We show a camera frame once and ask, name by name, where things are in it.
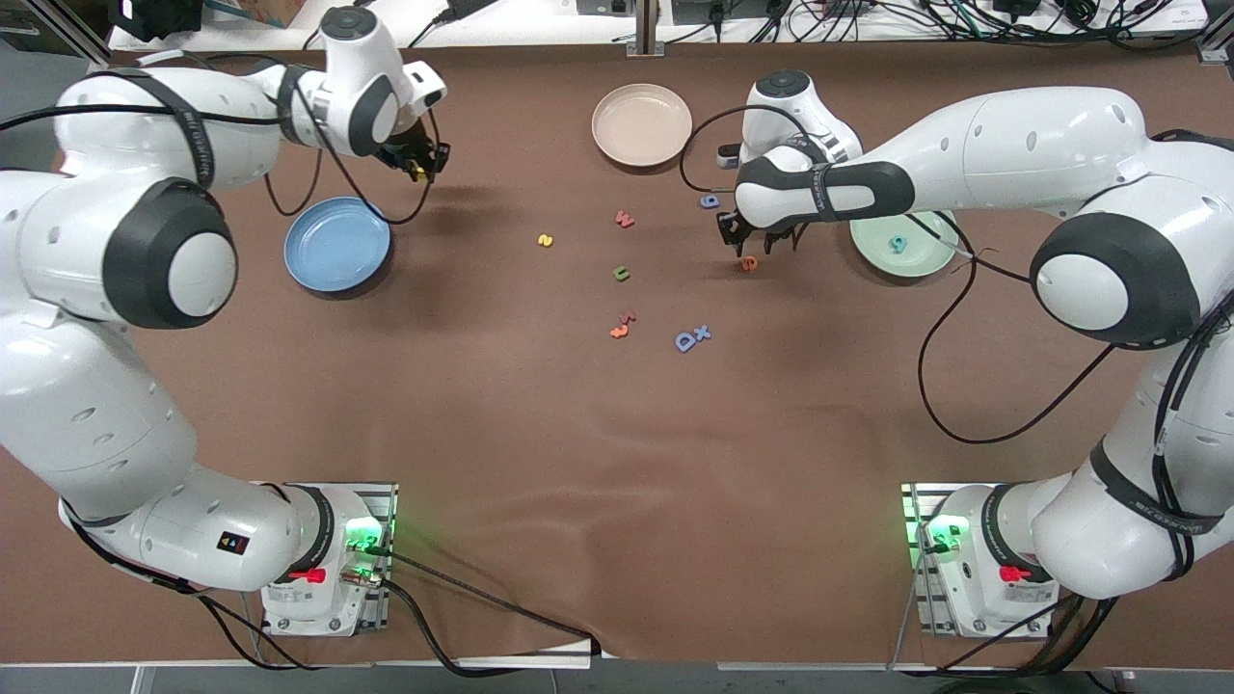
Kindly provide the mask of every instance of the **red button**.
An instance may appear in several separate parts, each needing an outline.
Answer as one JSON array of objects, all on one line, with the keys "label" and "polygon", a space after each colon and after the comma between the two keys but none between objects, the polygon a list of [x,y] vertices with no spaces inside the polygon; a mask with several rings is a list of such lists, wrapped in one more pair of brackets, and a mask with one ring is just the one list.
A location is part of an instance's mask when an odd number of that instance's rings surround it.
[{"label": "red button", "polygon": [[1027,572],[1017,567],[998,567],[998,578],[1006,580],[1007,583],[1016,583],[1022,578],[1028,578],[1033,575],[1033,572]]},{"label": "red button", "polygon": [[308,571],[295,571],[289,573],[288,578],[302,578],[308,583],[326,583],[326,569],[317,567]]}]

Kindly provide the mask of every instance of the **cardboard box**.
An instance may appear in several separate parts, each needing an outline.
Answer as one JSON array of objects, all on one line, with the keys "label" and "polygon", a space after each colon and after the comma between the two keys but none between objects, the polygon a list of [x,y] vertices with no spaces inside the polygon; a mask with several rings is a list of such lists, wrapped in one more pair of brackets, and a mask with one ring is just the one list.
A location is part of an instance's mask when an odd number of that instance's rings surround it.
[{"label": "cardboard box", "polygon": [[205,0],[205,4],[228,15],[286,28],[305,0]]}]

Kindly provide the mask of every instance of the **plate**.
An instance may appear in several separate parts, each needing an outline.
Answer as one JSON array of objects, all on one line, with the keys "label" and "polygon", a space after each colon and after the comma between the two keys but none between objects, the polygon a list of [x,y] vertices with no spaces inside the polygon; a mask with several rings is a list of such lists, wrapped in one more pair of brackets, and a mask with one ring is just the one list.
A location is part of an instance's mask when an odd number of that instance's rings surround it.
[{"label": "plate", "polygon": [[[955,215],[943,212],[951,221]],[[917,219],[934,230],[948,243],[959,243],[960,237],[934,212],[917,212]],[[955,251],[926,233],[905,215],[853,220],[849,222],[853,243],[870,264],[897,277],[926,277],[946,267]]]},{"label": "plate", "polygon": [[301,214],[288,231],[283,261],[316,291],[354,289],[390,254],[390,225],[359,198],[331,198]]},{"label": "plate", "polygon": [[631,167],[668,162],[685,147],[692,127],[686,102],[658,84],[615,89],[591,114],[596,144],[608,158]]}]

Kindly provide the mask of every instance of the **white round joint cap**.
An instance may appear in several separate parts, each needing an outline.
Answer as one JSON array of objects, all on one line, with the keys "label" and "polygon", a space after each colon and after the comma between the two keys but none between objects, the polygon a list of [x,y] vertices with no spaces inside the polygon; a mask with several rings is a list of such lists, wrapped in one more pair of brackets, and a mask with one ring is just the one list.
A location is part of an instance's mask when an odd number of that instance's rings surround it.
[{"label": "white round joint cap", "polygon": [[1055,256],[1037,273],[1045,310],[1079,330],[1104,330],[1127,315],[1127,285],[1109,265],[1088,256]]},{"label": "white round joint cap", "polygon": [[386,96],[378,117],[373,119],[373,142],[385,142],[394,132],[394,121],[399,116],[399,100],[394,94]]},{"label": "white round joint cap", "polygon": [[190,237],[167,273],[167,289],[176,309],[195,317],[217,311],[236,285],[236,251],[217,233]]}]

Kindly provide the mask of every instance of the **gray floor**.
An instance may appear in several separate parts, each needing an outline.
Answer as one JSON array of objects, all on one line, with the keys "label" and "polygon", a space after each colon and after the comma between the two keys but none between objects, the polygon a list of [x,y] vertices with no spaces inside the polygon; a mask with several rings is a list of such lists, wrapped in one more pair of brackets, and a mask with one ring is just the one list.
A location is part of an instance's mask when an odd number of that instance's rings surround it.
[{"label": "gray floor", "polygon": [[[0,119],[49,106],[86,62],[60,56],[21,53],[0,42]],[[0,167],[47,170],[56,154],[51,121],[0,132]],[[20,625],[5,625],[17,629]],[[1143,694],[1234,694],[1234,673],[1138,673]],[[0,694],[130,692],[133,669],[0,668]],[[1097,688],[1081,675],[1033,679],[1013,685],[956,685],[948,680],[913,679],[898,673],[856,672],[719,672],[713,664],[659,664],[594,661],[584,672],[559,671],[558,694],[1086,694]],[[249,667],[160,668],[151,694],[553,694],[548,672],[534,671],[497,679],[459,679],[441,668],[344,668],[317,673],[268,673]]]}]

